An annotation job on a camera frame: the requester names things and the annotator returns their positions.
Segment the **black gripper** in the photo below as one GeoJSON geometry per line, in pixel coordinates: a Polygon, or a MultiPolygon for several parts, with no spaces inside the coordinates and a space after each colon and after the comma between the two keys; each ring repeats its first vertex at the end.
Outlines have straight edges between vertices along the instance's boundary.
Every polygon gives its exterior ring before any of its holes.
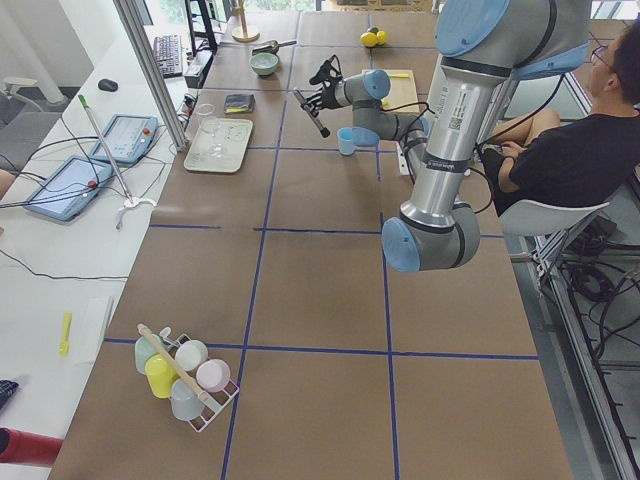
{"type": "Polygon", "coordinates": [[[314,76],[309,79],[310,85],[319,85],[319,89],[308,97],[304,97],[301,107],[308,113],[317,113],[323,109],[339,109],[343,105],[338,100],[337,87],[344,77],[340,60],[332,55],[325,60],[314,76]]]}

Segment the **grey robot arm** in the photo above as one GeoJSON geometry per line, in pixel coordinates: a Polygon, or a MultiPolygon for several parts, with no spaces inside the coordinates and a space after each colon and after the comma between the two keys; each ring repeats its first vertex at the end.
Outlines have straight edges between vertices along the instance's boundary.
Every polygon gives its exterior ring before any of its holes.
{"type": "Polygon", "coordinates": [[[382,99],[391,89],[388,74],[374,69],[345,77],[336,55],[321,64],[309,83],[318,87],[313,94],[306,97],[298,89],[293,94],[324,138],[330,135],[330,131],[320,121],[319,112],[349,107],[352,125],[348,129],[352,144],[356,147],[376,147],[381,141],[396,142],[404,155],[409,175],[417,176],[428,143],[428,107],[424,107],[419,114],[399,113],[394,108],[384,108],[382,99]]]}
{"type": "Polygon", "coordinates": [[[449,269],[477,252],[480,228],[459,200],[491,98],[504,81],[570,72],[585,58],[588,1],[448,1],[436,25],[446,91],[426,141],[403,146],[418,160],[410,199],[382,227],[388,263],[400,272],[449,269]]]}

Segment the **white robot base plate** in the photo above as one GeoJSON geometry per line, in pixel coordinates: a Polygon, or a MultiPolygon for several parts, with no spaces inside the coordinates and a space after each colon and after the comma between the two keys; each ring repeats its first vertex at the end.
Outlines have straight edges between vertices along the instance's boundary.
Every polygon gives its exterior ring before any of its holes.
{"type": "Polygon", "coordinates": [[[397,153],[399,173],[402,176],[408,176],[410,174],[409,167],[406,161],[406,157],[403,153],[402,147],[399,143],[396,143],[396,153],[397,153]]]}

